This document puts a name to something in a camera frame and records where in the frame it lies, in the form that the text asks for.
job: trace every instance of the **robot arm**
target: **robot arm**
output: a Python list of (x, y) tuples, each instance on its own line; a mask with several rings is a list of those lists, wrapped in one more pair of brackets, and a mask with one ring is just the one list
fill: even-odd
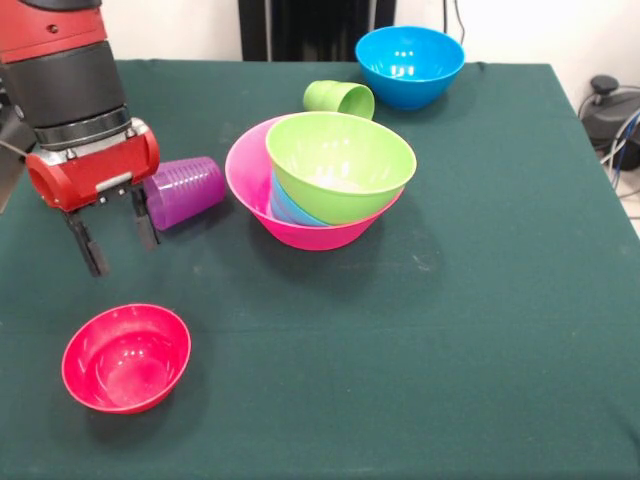
[[(0, 78), (12, 114), (39, 145), (26, 157), (31, 183), (63, 213), (91, 273), (103, 275), (107, 264), (79, 212), (131, 192), (139, 233), (155, 246), (141, 182), (158, 167), (156, 140), (129, 114), (100, 0), (0, 2)], [(4, 137), (23, 150), (33, 146)], [(7, 152), (0, 145), (0, 162), (8, 162)]]

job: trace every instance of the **bowl rim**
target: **bowl rim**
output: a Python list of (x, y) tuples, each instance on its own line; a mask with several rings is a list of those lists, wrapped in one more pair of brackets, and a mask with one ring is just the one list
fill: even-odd
[(232, 176), (230, 174), (230, 165), (231, 162), (229, 162), (229, 159), (231, 158), (232, 155), (235, 154), (235, 151), (240, 148), (239, 145), (241, 142), (243, 142), (246, 138), (249, 138), (250, 135), (253, 133), (254, 130), (257, 130), (258, 128), (264, 127), (266, 124), (270, 124), (269, 126), (269, 130), (271, 129), (271, 127), (273, 125), (275, 125), (276, 123), (278, 123), (279, 121), (290, 117), (291, 115), (295, 115), (294, 113), (287, 113), (284, 115), (278, 115), (276, 117), (272, 117), (272, 118), (268, 118), (266, 120), (263, 120), (260, 123), (257, 123), (253, 126), (251, 126), (250, 128), (248, 128), (242, 135), (240, 135), (240, 137), (238, 137), (238, 139), (233, 143), (233, 145), (231, 146), (231, 148), (229, 149), (229, 152), (227, 153), (227, 157), (225, 159), (224, 162), (224, 174), (225, 177), (227, 179), (227, 185), (229, 185), (229, 190), (231, 190), (231, 193), (233, 193), (233, 196), (242, 204), (245, 206), (245, 208), (247, 210), (249, 210), (249, 212), (251, 212), (252, 215), (258, 217), (259, 219), (263, 219), (267, 222), (272, 222), (275, 223), (276, 225), (282, 225), (284, 227), (287, 228), (293, 228), (296, 230), (312, 230), (312, 231), (326, 231), (326, 230), (338, 230), (338, 229), (343, 229), (343, 228), (352, 228), (355, 227), (356, 225), (359, 225), (361, 223), (367, 222), (369, 220), (375, 220), (377, 217), (381, 216), (383, 213), (385, 213), (387, 210), (389, 210), (394, 203), (396, 203), (398, 201), (398, 199), (402, 196), (402, 194), (404, 193), (404, 188), (402, 188), (395, 197), (393, 197), (389, 203), (387, 203), (384, 207), (382, 207), (380, 210), (378, 210), (375, 213), (372, 213), (371, 215), (369, 215), (366, 218), (362, 218), (360, 220), (357, 220), (355, 222), (351, 222), (351, 223), (345, 223), (342, 225), (329, 225), (327, 227), (311, 227), (308, 225), (298, 225), (298, 224), (293, 224), (293, 223), (288, 223), (288, 222), (283, 222), (282, 220), (278, 220), (277, 218), (264, 214), (260, 211), (258, 211), (255, 207), (253, 207), (252, 205), (250, 205), (243, 197), (242, 195), (239, 195), (238, 192), (236, 191)]
[[(407, 150), (407, 152), (410, 154), (411, 157), (411, 166), (410, 166), (410, 174), (408, 175), (408, 178), (404, 181), (401, 182), (396, 182), (388, 187), (385, 188), (381, 188), (381, 189), (377, 189), (377, 190), (367, 190), (366, 192), (351, 192), (351, 191), (344, 191), (344, 190), (339, 190), (339, 189), (335, 189), (335, 188), (324, 188), (321, 187), (320, 185), (316, 185), (314, 183), (309, 182), (307, 179), (296, 175), (295, 173), (291, 172), (288, 168), (285, 168), (285, 166), (280, 162), (280, 160), (272, 153), (272, 149), (271, 149), (271, 138), (273, 136), (273, 132), (274, 129), (277, 128), (278, 126), (280, 126), (282, 123), (288, 121), (288, 120), (294, 120), (296, 118), (300, 118), (300, 117), (339, 117), (339, 118), (346, 118), (348, 119), (348, 121), (354, 121), (354, 122), (360, 122), (360, 123), (366, 123), (369, 125), (372, 125), (374, 128), (378, 128), (378, 129), (382, 129), (382, 130), (386, 130), (388, 133), (390, 133), (393, 137), (395, 137), (396, 139), (398, 139), (400, 141), (400, 143), (404, 146), (404, 148)], [(308, 185), (309, 187), (312, 187), (316, 190), (320, 190), (322, 192), (327, 192), (327, 193), (335, 193), (341, 196), (347, 196), (347, 197), (369, 197), (372, 195), (379, 195), (379, 194), (383, 194), (383, 193), (388, 193), (391, 192), (393, 190), (397, 190), (399, 188), (404, 187), (415, 175), (416, 170), (418, 168), (418, 160), (416, 158), (416, 153), (413, 151), (413, 148), (411, 148), (411, 145), (409, 145), (409, 142), (407, 142), (404, 138), (402, 138), (400, 135), (398, 135), (396, 132), (394, 132), (393, 130), (391, 130), (388, 127), (385, 127), (384, 125), (374, 122), (373, 120), (367, 120), (366, 118), (362, 118), (362, 117), (358, 117), (355, 115), (349, 115), (347, 113), (339, 113), (339, 112), (300, 112), (300, 113), (293, 113), (291, 115), (289, 115), (287, 118), (275, 123), (273, 125), (272, 128), (269, 129), (269, 131), (267, 132), (267, 136), (265, 137), (265, 144), (267, 146), (267, 152), (269, 153), (269, 157), (271, 158), (271, 161), (273, 162), (274, 165), (277, 165), (278, 168), (281, 168), (282, 170), (284, 170), (287, 174), (291, 175), (292, 177), (294, 177), (295, 179), (297, 179), (298, 181), (304, 183), (305, 185)]]
[[(156, 393), (153, 397), (148, 398), (147, 400), (145, 400), (143, 402), (139, 402), (139, 403), (136, 403), (135, 405), (130, 405), (130, 406), (127, 406), (127, 407), (99, 407), (99, 406), (96, 406), (96, 405), (92, 405), (92, 404), (84, 401), (80, 397), (78, 397), (75, 394), (75, 392), (71, 388), (69, 388), (69, 383), (67, 382), (67, 375), (65, 374), (65, 371), (64, 371), (64, 366), (67, 363), (67, 356), (68, 356), (68, 353), (69, 353), (69, 349), (70, 349), (71, 345), (73, 345), (73, 343), (76, 341), (76, 338), (83, 331), (85, 331), (87, 328), (89, 328), (89, 326), (92, 323), (94, 323), (95, 321), (97, 321), (99, 318), (101, 318), (101, 317), (103, 317), (105, 315), (108, 315), (109, 313), (114, 312), (116, 310), (121, 310), (123, 308), (129, 308), (129, 307), (152, 307), (152, 308), (154, 308), (156, 310), (160, 310), (160, 311), (162, 311), (164, 313), (168, 313), (169, 316), (171, 316), (174, 319), (178, 320), (178, 324), (184, 330), (184, 333), (185, 333), (186, 338), (187, 338), (187, 355), (185, 357), (184, 365), (182, 365), (180, 367), (180, 370), (178, 371), (178, 373), (176, 374), (174, 379), (171, 380), (171, 382), (166, 387), (164, 387), (160, 392)], [(88, 408), (91, 408), (93, 410), (97, 410), (97, 411), (103, 412), (103, 413), (137, 412), (137, 411), (140, 411), (139, 409), (144, 408), (144, 407), (146, 407), (148, 405), (152, 405), (153, 406), (155, 404), (155, 402), (157, 402), (159, 399), (162, 399), (165, 395), (167, 395), (168, 392), (170, 392), (171, 390), (173, 390), (175, 388), (177, 383), (180, 381), (180, 378), (182, 378), (182, 375), (184, 374), (185, 370), (187, 369), (187, 365), (189, 364), (189, 358), (190, 357), (191, 357), (191, 335), (189, 334), (189, 328), (187, 328), (187, 324), (184, 322), (184, 320), (182, 320), (182, 318), (177, 313), (175, 313), (172, 310), (169, 310), (168, 308), (161, 307), (159, 305), (154, 305), (152, 303), (128, 303), (128, 304), (125, 304), (125, 305), (119, 305), (119, 306), (110, 308), (108, 310), (105, 310), (104, 312), (101, 312), (101, 313), (95, 315), (94, 317), (92, 317), (88, 322), (86, 322), (84, 325), (82, 325), (76, 331), (76, 333), (73, 335), (73, 337), (71, 337), (71, 340), (69, 340), (69, 342), (67, 343), (67, 346), (64, 349), (64, 354), (62, 355), (62, 363), (61, 363), (62, 381), (64, 383), (65, 388), (69, 392), (69, 394), (78, 403), (81, 403), (85, 407), (88, 407)]]
[[(423, 79), (410, 79), (410, 78), (402, 78), (402, 77), (390, 77), (389, 75), (385, 75), (383, 73), (376, 72), (369, 65), (367, 65), (365, 62), (363, 62), (362, 59), (361, 59), (360, 50), (362, 48), (362, 42), (365, 41), (366, 38), (375, 36), (377, 32), (380, 32), (380, 31), (383, 31), (383, 30), (392, 30), (392, 29), (393, 30), (403, 29), (403, 30), (426, 31), (426, 32), (434, 33), (437, 36), (445, 37), (447, 40), (450, 40), (455, 45), (457, 45), (458, 48), (460, 49), (460, 52), (462, 53), (462, 59), (460, 61), (460, 64), (455, 69), (453, 69), (451, 72), (447, 73), (446, 75), (441, 75), (439, 77), (433, 77), (433, 78), (423, 78)], [(373, 73), (374, 75), (378, 75), (380, 77), (388, 78), (389, 80), (397, 80), (399, 82), (406, 82), (406, 83), (429, 83), (429, 82), (436, 82), (438, 80), (444, 80), (445, 78), (449, 78), (449, 77), (452, 77), (454, 75), (457, 75), (458, 72), (460, 72), (460, 70), (462, 70), (462, 67), (464, 67), (464, 63), (466, 61), (466, 53), (464, 51), (464, 47), (462, 45), (460, 45), (460, 43), (455, 38), (453, 38), (452, 36), (450, 36), (450, 35), (448, 35), (446, 33), (442, 33), (442, 32), (440, 32), (438, 30), (434, 30), (432, 28), (426, 28), (426, 27), (419, 27), (417, 25), (391, 25), (391, 26), (388, 26), (388, 27), (376, 28), (375, 30), (371, 30), (370, 32), (368, 32), (365, 35), (363, 35), (362, 37), (360, 37), (360, 40), (358, 40), (358, 42), (356, 43), (355, 50), (356, 50), (356, 59), (358, 60), (358, 63), (360, 64), (360, 66), (362, 68), (367, 69), (369, 72)]]

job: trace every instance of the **black device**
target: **black device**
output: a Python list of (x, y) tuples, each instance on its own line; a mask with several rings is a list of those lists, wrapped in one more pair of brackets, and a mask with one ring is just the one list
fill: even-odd
[[(578, 113), (593, 148), (606, 154), (622, 124), (640, 109), (640, 87), (621, 87), (609, 75), (593, 77), (591, 87), (594, 93)], [(640, 166), (640, 129), (631, 133), (624, 150), (614, 156), (613, 165), (627, 171)]]

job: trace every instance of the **green bowl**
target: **green bowl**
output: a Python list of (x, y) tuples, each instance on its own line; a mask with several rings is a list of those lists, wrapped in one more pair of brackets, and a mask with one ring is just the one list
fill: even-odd
[(376, 213), (416, 171), (416, 156), (399, 135), (343, 113), (290, 115), (267, 134), (267, 150), (287, 194), (330, 225)]

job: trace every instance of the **pink bowl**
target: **pink bowl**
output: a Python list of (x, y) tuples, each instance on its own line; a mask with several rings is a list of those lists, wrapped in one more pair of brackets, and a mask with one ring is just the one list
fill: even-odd
[(138, 413), (169, 395), (190, 352), (189, 331), (175, 313), (155, 305), (124, 305), (78, 330), (62, 358), (62, 379), (87, 407)]
[(227, 155), (225, 173), (233, 194), (271, 234), (291, 247), (301, 250), (332, 250), (344, 247), (364, 233), (402, 195), (396, 195), (383, 209), (370, 217), (345, 225), (308, 227), (282, 222), (273, 217), (269, 207), (271, 194), (271, 158), (265, 138), (271, 126), (287, 115), (272, 118), (245, 132)]

